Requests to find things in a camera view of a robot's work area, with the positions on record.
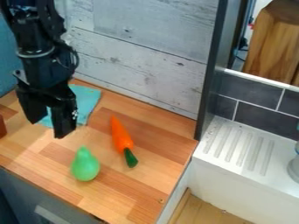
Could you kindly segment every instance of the tile backsplash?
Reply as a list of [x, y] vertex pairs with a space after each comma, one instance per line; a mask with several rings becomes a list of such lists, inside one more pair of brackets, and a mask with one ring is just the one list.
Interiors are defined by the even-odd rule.
[[256, 80], [223, 74], [215, 114], [299, 140], [299, 93]]

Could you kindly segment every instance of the blue towel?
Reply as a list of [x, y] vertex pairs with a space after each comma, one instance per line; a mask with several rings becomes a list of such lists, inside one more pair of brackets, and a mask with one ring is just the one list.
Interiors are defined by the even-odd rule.
[[[70, 88], [77, 96], [78, 118], [77, 123], [86, 125], [89, 114], [93, 112], [98, 100], [101, 98], [101, 91], [90, 87], [70, 85]], [[48, 115], [44, 117], [39, 123], [46, 127], [52, 128], [51, 110], [47, 108]]]

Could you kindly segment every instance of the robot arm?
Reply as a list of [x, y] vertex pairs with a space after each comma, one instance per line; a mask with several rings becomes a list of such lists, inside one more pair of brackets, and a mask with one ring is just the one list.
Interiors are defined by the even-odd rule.
[[61, 39], [64, 19], [53, 0], [0, 0], [0, 9], [24, 66], [13, 73], [23, 111], [37, 123], [49, 107], [54, 135], [62, 138], [76, 128], [76, 96], [67, 83], [79, 65], [78, 54]]

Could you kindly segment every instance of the wooden wall panel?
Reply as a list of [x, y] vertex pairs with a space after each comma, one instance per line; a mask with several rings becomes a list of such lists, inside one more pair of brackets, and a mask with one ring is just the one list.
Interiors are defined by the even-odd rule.
[[94, 30], [206, 63], [218, 0], [94, 1]]
[[78, 73], [196, 115], [204, 64], [81, 29], [71, 33], [80, 53]]
[[196, 118], [217, 2], [66, 1], [77, 77]]

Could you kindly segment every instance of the wooden table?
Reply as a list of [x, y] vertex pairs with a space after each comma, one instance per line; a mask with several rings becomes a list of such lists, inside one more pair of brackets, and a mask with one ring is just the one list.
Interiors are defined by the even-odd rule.
[[[197, 145], [195, 121], [105, 89], [88, 125], [61, 140], [52, 137], [51, 129], [26, 120], [15, 92], [0, 99], [0, 114], [8, 130], [0, 139], [4, 169], [110, 223], [154, 223]], [[135, 141], [139, 165], [134, 169], [114, 149], [112, 114]], [[69, 171], [81, 145], [101, 161], [100, 174], [86, 183]]]

